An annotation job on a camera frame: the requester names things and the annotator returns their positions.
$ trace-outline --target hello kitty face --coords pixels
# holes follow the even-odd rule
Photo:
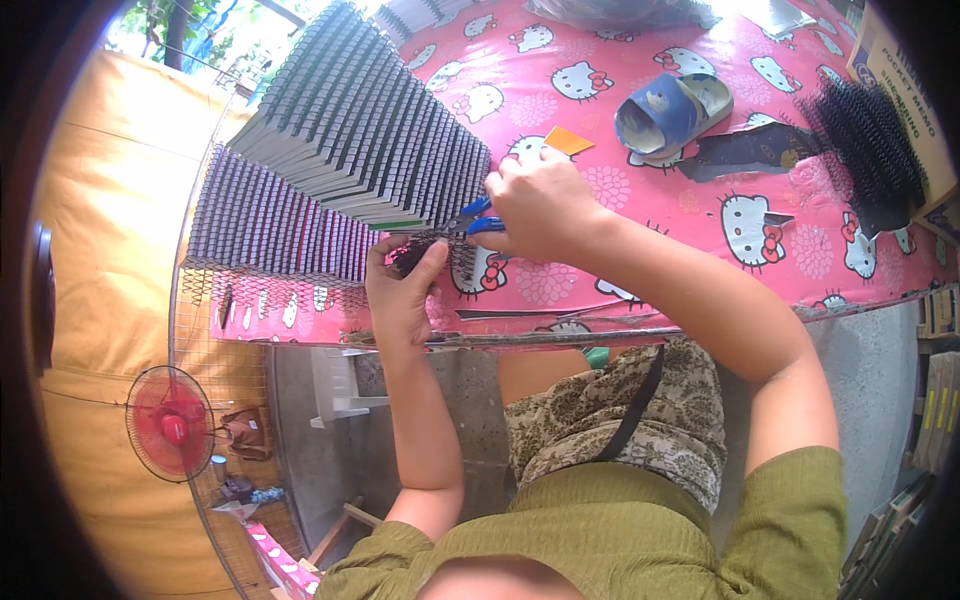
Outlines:
[[[534,331],[543,333],[590,333],[589,327],[576,321],[558,321],[549,327],[536,327]]]
[[[751,112],[749,115],[747,115],[747,125],[751,127],[761,127],[763,125],[769,125],[770,123],[777,122],[777,119],[762,112]]]
[[[270,295],[267,290],[260,290],[260,298],[256,302],[256,316],[264,319],[267,316],[267,297]]]
[[[630,310],[634,309],[634,304],[639,304],[641,307],[643,306],[643,300],[638,296],[634,296],[627,290],[617,287],[605,279],[597,279],[593,284],[593,288],[604,296],[616,296],[621,300],[626,300],[630,306]]]
[[[763,79],[780,91],[792,94],[803,87],[803,84],[795,80],[790,71],[778,65],[773,57],[755,57],[750,59],[750,64]]]
[[[813,302],[814,314],[838,314],[848,312],[850,309],[847,299],[839,294],[827,294],[822,300]]]
[[[449,25],[449,24],[452,23],[453,21],[457,20],[457,15],[458,15],[458,14],[460,14],[460,11],[459,11],[459,10],[454,11],[454,12],[451,12],[450,14],[445,14],[444,16],[440,17],[440,20],[439,20],[439,21],[437,21],[436,23],[433,24],[433,28],[434,28],[434,29],[437,29],[438,27],[442,27],[442,26],[444,26],[444,25]]]
[[[850,25],[844,23],[843,21],[839,21],[839,23],[840,23],[840,29],[847,32],[847,35],[850,36],[850,39],[852,39],[853,41],[856,41],[856,32],[853,30],[853,28]]]
[[[589,100],[600,92],[613,87],[613,80],[607,79],[606,72],[597,71],[585,60],[558,69],[550,77],[550,82],[557,88],[557,91],[577,102]]]
[[[663,52],[657,53],[654,60],[663,65],[667,71],[673,71],[677,75],[693,75],[694,73],[705,73],[716,76],[717,70],[713,65],[692,50],[686,48],[667,48]]]
[[[470,123],[476,123],[500,110],[503,101],[503,92],[496,85],[480,84],[464,92],[450,107],[457,115],[466,116]]]
[[[824,304],[824,306],[827,309],[839,308],[840,306],[843,306],[847,303],[847,299],[845,299],[843,296],[840,296],[839,294],[830,294],[829,296],[821,300],[821,302]]]
[[[743,267],[762,267],[786,257],[780,240],[783,230],[764,225],[764,214],[770,209],[763,196],[729,196],[723,201],[720,222],[727,245]]]
[[[662,169],[663,174],[666,175],[666,172],[674,168],[678,163],[683,162],[684,160],[684,149],[681,148],[677,151],[676,154],[670,155],[667,158],[650,158],[644,155],[639,155],[636,152],[630,152],[627,154],[627,164],[632,167],[654,167],[657,169]]]
[[[867,239],[852,212],[843,213],[843,221],[841,233],[847,240],[843,262],[866,281],[874,276],[876,270],[876,241]]]
[[[537,158],[540,156],[540,148],[543,147],[544,141],[546,141],[546,138],[542,135],[524,135],[514,142],[507,156],[516,155],[517,160],[521,158]],[[573,160],[573,156],[567,155],[567,157],[571,161]]]
[[[769,37],[770,39],[773,39],[776,43],[780,44],[781,46],[786,46],[790,50],[795,50],[797,48],[797,46],[793,43],[792,32],[785,32],[783,34],[777,34],[774,36],[767,30],[763,29],[762,27],[760,28],[760,30],[763,32],[765,36]]]
[[[453,286],[467,298],[501,288],[507,284],[507,274],[503,269],[508,260],[499,252],[477,246],[473,264],[451,261],[450,278]]]
[[[493,18],[493,14],[484,14],[483,16],[478,16],[472,21],[467,21],[467,25],[464,26],[464,36],[474,39],[484,32],[488,32],[491,29],[496,27],[496,19]]]
[[[426,80],[424,86],[430,91],[444,91],[457,79],[457,75],[466,65],[457,60],[451,60],[441,66],[437,71]]]
[[[283,318],[280,320],[283,321],[283,324],[287,325],[287,329],[294,326],[294,321],[297,320],[297,292],[290,294],[290,301],[287,302],[286,308],[283,309]]]
[[[909,228],[899,228],[894,231],[897,238],[897,245],[904,254],[912,254],[917,251],[917,242],[913,239],[913,231]]]
[[[639,34],[628,34],[627,32],[619,32],[613,29],[598,29],[597,37],[605,39],[606,41],[634,41]]]
[[[553,32],[550,28],[537,23],[530,27],[524,27],[522,30],[507,36],[510,45],[516,46],[516,50],[523,54],[549,44],[553,41]]]
[[[414,57],[410,59],[410,62],[407,62],[407,68],[411,71],[421,68],[430,60],[434,52],[437,52],[437,44],[427,44],[423,46],[414,53]]]
[[[935,248],[937,253],[937,262],[940,263],[941,267],[947,266],[947,242],[944,241],[944,238],[937,236],[937,246]]]
[[[313,286],[313,309],[319,313],[333,306],[333,298],[330,297],[330,291],[320,285]]]
[[[816,37],[820,38],[820,41],[824,42],[824,45],[827,46],[827,49],[830,50],[831,54],[835,54],[838,57],[843,56],[843,50],[841,50],[840,46],[837,45],[837,42],[830,39],[827,34],[816,29],[811,29],[810,32]]]
[[[840,74],[825,64],[821,64],[817,67],[817,75],[827,81],[834,82],[835,84],[841,84],[843,82],[843,78],[840,77]]]
[[[834,34],[835,36],[837,35],[837,29],[833,27],[833,23],[830,23],[829,21],[827,21],[827,18],[825,16],[822,16],[817,20],[817,25],[823,27],[824,29]]]

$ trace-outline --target patterned skirt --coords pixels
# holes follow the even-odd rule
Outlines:
[[[623,419],[657,349],[629,348],[603,370],[566,377],[508,405],[510,467],[517,485],[592,461]],[[723,403],[713,360],[694,342],[667,343],[660,386],[614,460],[662,475],[711,514],[716,510],[727,461]]]

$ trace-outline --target black strap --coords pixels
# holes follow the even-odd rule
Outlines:
[[[610,441],[607,442],[604,449],[600,451],[600,454],[597,454],[597,457],[593,459],[594,463],[613,460],[620,451],[623,450],[624,446],[627,445],[630,437],[633,436],[634,431],[636,431],[637,424],[640,423],[640,419],[643,418],[643,412],[647,410],[647,405],[650,404],[650,400],[653,399],[654,393],[660,386],[660,376],[662,374],[663,346],[660,347],[660,350],[657,352],[657,358],[655,358],[653,364],[650,365],[650,371],[647,373],[647,377],[643,380],[643,383],[640,384],[640,389],[636,391],[634,398],[630,400],[630,406],[627,407],[627,412],[624,413],[620,426],[613,432],[613,437],[610,438]]]

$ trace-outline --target red fan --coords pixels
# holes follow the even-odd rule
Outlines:
[[[165,481],[193,479],[213,454],[210,404],[200,384],[175,367],[151,367],[133,382],[127,433],[143,466]]]

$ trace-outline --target woman's arm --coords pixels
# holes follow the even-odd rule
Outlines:
[[[566,156],[505,159],[487,181],[506,233],[485,248],[563,262],[630,291],[756,390],[747,472],[784,452],[839,445],[827,381],[793,311],[729,262],[621,217],[592,196]]]
[[[464,503],[460,442],[423,353],[430,335],[424,301],[444,267],[447,246],[434,244],[400,280],[384,259],[406,241],[406,236],[386,239],[367,257],[367,296],[390,396],[402,486],[386,520],[409,523],[437,541],[457,523]]]

